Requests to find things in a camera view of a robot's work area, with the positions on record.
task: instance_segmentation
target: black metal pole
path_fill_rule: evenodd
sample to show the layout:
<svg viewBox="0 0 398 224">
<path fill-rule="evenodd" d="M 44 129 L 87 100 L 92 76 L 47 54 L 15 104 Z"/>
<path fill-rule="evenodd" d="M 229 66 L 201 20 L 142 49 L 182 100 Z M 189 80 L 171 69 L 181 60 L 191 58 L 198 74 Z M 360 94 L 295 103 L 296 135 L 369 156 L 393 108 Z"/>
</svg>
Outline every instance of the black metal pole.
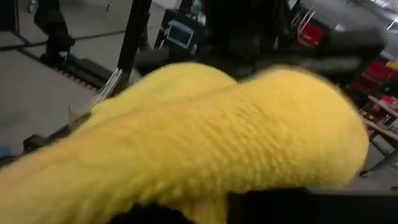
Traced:
<svg viewBox="0 0 398 224">
<path fill-rule="evenodd" d="M 19 1 L 18 0 L 15 0 L 14 1 L 14 4 L 15 4 L 15 32 L 18 34 L 18 35 L 20 35 L 21 34 L 21 32 L 20 32 L 20 30 L 19 30 Z"/>
<path fill-rule="evenodd" d="M 111 96 L 115 96 L 127 88 L 134 58 L 142 40 L 141 35 L 147 25 L 147 15 L 151 3 L 151 0 L 133 0 L 132 2 L 118 62 L 118 68 L 123 72 Z"/>
</svg>

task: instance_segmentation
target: red chair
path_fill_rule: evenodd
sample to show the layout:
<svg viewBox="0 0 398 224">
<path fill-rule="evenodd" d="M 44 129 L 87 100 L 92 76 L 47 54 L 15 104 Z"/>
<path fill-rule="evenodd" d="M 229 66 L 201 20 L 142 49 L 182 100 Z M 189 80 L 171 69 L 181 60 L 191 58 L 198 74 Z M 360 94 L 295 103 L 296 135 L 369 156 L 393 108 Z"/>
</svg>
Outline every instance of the red chair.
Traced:
<svg viewBox="0 0 398 224">
<path fill-rule="evenodd" d="M 391 76 L 390 68 L 387 68 L 381 62 L 374 61 L 353 83 L 353 87 L 363 93 L 367 93 L 388 81 Z"/>
<path fill-rule="evenodd" d="M 297 42 L 306 47 L 313 47 L 319 44 L 324 34 L 321 28 L 308 23 L 298 36 Z"/>
</svg>

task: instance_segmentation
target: monitor screen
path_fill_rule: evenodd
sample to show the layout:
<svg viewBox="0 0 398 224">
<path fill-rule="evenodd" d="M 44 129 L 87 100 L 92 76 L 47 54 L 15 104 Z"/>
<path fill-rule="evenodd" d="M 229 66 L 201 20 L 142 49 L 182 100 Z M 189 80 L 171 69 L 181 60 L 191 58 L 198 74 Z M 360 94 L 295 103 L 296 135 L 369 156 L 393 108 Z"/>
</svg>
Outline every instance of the monitor screen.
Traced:
<svg viewBox="0 0 398 224">
<path fill-rule="evenodd" d="M 189 32 L 189 30 L 180 29 L 177 26 L 170 26 L 167 39 L 186 49 L 191 42 L 192 35 L 192 32 Z"/>
</svg>

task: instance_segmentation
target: white wall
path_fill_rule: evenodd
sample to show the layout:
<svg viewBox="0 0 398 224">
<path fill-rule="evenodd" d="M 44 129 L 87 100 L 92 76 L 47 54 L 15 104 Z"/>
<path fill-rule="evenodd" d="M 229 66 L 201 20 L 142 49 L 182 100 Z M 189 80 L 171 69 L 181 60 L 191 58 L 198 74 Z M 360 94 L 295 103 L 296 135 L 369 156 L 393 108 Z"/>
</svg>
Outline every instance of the white wall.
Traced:
<svg viewBox="0 0 398 224">
<path fill-rule="evenodd" d="M 166 9 L 170 8 L 179 8 L 182 0 L 153 0 L 152 2 L 156 2 Z"/>
</svg>

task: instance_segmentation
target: yellow plush fabric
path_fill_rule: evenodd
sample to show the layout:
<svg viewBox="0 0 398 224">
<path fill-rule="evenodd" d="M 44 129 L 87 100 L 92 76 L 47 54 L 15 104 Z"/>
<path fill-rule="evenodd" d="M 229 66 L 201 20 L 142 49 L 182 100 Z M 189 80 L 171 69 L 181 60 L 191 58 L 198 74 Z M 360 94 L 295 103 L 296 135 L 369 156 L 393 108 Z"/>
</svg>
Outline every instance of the yellow plush fabric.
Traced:
<svg viewBox="0 0 398 224">
<path fill-rule="evenodd" d="M 340 187 L 367 150 L 357 111 L 312 74 L 279 68 L 236 84 L 181 63 L 0 171 L 0 223 L 104 224 L 157 202 L 197 224 L 221 224 L 227 192 Z"/>
<path fill-rule="evenodd" d="M 386 67 L 391 68 L 393 70 L 398 70 L 398 61 L 395 62 L 387 62 Z"/>
</svg>

